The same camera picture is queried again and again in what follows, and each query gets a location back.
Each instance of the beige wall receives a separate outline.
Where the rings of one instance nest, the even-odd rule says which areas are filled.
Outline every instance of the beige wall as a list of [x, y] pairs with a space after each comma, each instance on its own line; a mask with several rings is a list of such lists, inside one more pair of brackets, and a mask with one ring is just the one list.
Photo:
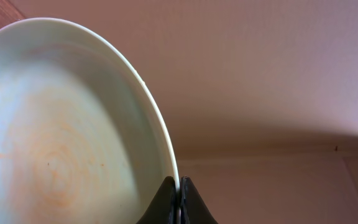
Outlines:
[[358, 152], [179, 161], [219, 223], [358, 223]]
[[12, 0], [133, 64], [179, 158], [358, 141], [358, 0]]

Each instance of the wall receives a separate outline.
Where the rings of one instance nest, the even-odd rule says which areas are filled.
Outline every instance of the wall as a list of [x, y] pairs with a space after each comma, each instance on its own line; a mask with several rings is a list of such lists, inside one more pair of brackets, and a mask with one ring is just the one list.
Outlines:
[[178, 162], [218, 223], [358, 223], [358, 152]]
[[120, 50], [180, 159], [358, 142], [358, 0], [12, 2]]

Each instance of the bowl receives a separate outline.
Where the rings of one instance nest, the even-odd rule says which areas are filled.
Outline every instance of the bowl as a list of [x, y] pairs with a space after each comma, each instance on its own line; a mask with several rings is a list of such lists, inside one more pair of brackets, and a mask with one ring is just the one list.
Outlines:
[[130, 63], [52, 18], [0, 30], [0, 223], [135, 223], [178, 172]]

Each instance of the white plate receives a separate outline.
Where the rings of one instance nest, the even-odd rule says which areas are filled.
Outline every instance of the white plate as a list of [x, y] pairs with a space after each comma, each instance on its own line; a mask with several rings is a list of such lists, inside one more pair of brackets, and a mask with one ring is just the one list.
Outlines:
[[61, 19], [0, 30], [0, 223], [135, 223], [167, 175], [161, 114], [111, 44]]

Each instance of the ceiling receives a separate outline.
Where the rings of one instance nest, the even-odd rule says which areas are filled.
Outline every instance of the ceiling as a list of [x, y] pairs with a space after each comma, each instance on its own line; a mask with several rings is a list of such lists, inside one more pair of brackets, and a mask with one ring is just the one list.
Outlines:
[[179, 158], [358, 141], [358, 0], [12, 2], [112, 43]]

